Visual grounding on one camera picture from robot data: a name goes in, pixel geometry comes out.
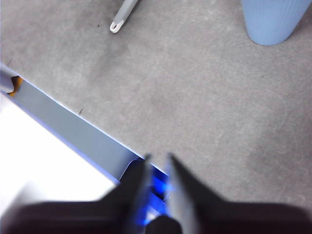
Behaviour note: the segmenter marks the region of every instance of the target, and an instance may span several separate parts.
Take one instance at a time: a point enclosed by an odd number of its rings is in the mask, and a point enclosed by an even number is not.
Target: gray carpet
[[[1,61],[140,155],[175,153],[230,200],[312,210],[312,8],[284,43],[238,0],[2,0]]]

